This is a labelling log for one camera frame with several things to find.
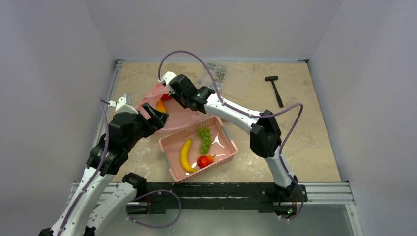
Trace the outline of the pink plastic bag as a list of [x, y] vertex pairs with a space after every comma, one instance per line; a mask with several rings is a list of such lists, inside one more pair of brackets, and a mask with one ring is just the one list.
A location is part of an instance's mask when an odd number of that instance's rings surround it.
[[[153, 108], [156, 108], [157, 102], [164, 96], [169, 94], [169, 89], [161, 84], [157, 84], [150, 92], [148, 92], [143, 100], [135, 107], [146, 119], [150, 118], [149, 114], [142, 108], [144, 103], [148, 103]], [[192, 124], [198, 123], [204, 119], [204, 116], [199, 112], [190, 109], [184, 109], [173, 98], [163, 101], [169, 115], [166, 125], [158, 130], [156, 133], [172, 133]]]

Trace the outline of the green fake grapes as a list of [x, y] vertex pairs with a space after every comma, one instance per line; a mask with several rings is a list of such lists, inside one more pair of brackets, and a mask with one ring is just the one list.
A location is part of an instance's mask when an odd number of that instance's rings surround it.
[[197, 136], [201, 139], [200, 154], [201, 155], [208, 154], [212, 145], [210, 128], [200, 127], [197, 130]]

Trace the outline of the yellow fake banana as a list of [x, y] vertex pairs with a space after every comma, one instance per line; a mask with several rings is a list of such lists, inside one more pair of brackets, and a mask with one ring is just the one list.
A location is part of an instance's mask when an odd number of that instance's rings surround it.
[[180, 166], [187, 173], [196, 172], [196, 170], [191, 166], [191, 164], [189, 163], [189, 160], [188, 160], [188, 154], [189, 154], [189, 150], [191, 148], [191, 144], [192, 144], [192, 139], [187, 139], [184, 142], [184, 144], [181, 148], [180, 156], [179, 156]]

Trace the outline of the red orange fake pear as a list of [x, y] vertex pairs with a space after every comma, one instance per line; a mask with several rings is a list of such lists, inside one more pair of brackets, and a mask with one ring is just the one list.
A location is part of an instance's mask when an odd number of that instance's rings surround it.
[[197, 159], [197, 166], [202, 169], [205, 168], [209, 165], [211, 165], [214, 162], [214, 158], [216, 155], [204, 155], [204, 156], [200, 156]]

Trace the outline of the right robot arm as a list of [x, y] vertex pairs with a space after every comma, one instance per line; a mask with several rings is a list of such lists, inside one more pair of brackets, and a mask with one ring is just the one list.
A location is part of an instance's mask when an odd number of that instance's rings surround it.
[[284, 159], [283, 146], [286, 140], [281, 139], [282, 132], [271, 111], [250, 110], [224, 99], [211, 88], [196, 88], [182, 74], [167, 72], [158, 81], [168, 88], [169, 95], [183, 108], [217, 116], [247, 133], [251, 151], [264, 158], [272, 173], [277, 196], [282, 200], [293, 198], [298, 181]]

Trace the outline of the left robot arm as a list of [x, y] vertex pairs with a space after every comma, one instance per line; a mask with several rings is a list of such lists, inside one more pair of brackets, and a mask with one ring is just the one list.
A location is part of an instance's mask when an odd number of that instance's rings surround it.
[[129, 201], [145, 198], [147, 181], [129, 173], [105, 201], [98, 202], [137, 142], [166, 124], [167, 113], [156, 110], [148, 103], [142, 107], [149, 118], [125, 101], [102, 101], [104, 113], [107, 108], [114, 108], [116, 113], [111, 121], [105, 121], [105, 133], [91, 149], [82, 179], [66, 209], [52, 227], [41, 230], [39, 235], [98, 236]]

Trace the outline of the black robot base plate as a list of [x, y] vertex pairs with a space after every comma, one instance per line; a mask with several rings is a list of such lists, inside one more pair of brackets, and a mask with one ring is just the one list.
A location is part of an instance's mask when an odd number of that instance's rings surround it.
[[278, 193], [273, 182], [150, 182], [140, 192], [145, 193], [150, 196], [128, 203], [129, 214], [165, 214], [167, 210], [182, 209], [255, 210], [292, 216], [308, 201], [305, 185], [299, 185], [290, 199]]

